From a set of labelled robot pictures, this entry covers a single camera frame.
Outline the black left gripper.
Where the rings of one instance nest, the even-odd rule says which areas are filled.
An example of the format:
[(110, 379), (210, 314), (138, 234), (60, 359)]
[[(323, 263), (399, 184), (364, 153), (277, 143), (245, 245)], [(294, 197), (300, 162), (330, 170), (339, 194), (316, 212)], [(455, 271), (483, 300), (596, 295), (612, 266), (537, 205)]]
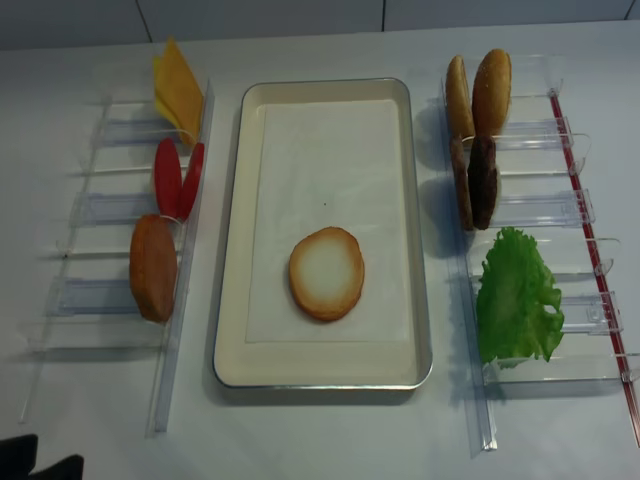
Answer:
[(36, 471), (38, 436), (28, 434), (1, 440), (2, 479), (82, 480), (84, 458), (74, 454)]

